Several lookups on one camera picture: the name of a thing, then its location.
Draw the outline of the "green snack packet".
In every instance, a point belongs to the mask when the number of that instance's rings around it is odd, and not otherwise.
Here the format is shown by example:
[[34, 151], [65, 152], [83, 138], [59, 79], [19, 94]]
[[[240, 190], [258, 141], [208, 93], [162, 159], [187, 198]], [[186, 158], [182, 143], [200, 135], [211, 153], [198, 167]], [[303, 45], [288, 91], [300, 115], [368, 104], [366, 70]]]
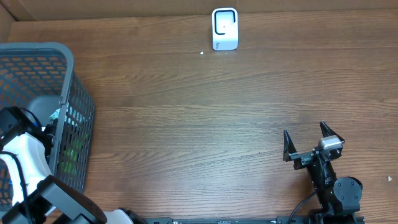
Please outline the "green snack packet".
[[88, 134], [84, 134], [83, 139], [75, 137], [73, 134], [68, 134], [66, 143], [61, 151], [63, 159], [59, 162], [59, 168], [62, 172], [81, 176], [88, 158], [87, 140]]

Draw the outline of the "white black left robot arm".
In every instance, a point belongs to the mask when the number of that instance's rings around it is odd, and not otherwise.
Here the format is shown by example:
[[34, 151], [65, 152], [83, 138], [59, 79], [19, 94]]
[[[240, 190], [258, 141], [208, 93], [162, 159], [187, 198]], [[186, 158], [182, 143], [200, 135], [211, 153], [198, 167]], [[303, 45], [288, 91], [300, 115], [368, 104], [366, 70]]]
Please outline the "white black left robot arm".
[[55, 209], [56, 223], [135, 224], [131, 213], [119, 208], [104, 212], [92, 200], [52, 175], [45, 159], [52, 136], [18, 107], [1, 110], [1, 159], [10, 173], [12, 208], [3, 223], [45, 223]]

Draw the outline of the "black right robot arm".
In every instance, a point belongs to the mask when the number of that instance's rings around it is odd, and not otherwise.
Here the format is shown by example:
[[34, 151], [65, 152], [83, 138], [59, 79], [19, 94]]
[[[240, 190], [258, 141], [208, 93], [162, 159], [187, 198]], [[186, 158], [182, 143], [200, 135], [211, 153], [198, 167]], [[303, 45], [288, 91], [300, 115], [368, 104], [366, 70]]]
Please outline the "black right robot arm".
[[[294, 169], [306, 169], [314, 191], [292, 211], [286, 223], [364, 223], [357, 217], [363, 184], [354, 177], [340, 177], [332, 161], [342, 156], [345, 140], [324, 121], [320, 121], [322, 138], [311, 151], [298, 153], [288, 133], [284, 130], [283, 161], [294, 163]], [[296, 217], [298, 209], [313, 196], [317, 196], [320, 208], [308, 212], [306, 217]]]

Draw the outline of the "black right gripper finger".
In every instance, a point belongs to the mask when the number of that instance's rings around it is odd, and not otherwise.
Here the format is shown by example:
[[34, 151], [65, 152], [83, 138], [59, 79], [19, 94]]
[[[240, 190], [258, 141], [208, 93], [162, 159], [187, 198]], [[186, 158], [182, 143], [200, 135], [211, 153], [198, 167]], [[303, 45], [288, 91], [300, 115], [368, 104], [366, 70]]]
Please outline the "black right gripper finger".
[[341, 142], [345, 142], [345, 140], [336, 132], [334, 132], [334, 130], [332, 130], [327, 124], [326, 122], [324, 122], [324, 120], [320, 121], [320, 129], [322, 131], [322, 135], [323, 137], [330, 137], [330, 136], [336, 136]]
[[284, 149], [283, 149], [283, 161], [291, 161], [294, 156], [297, 155], [297, 150], [292, 142], [292, 139], [288, 131], [284, 130]]

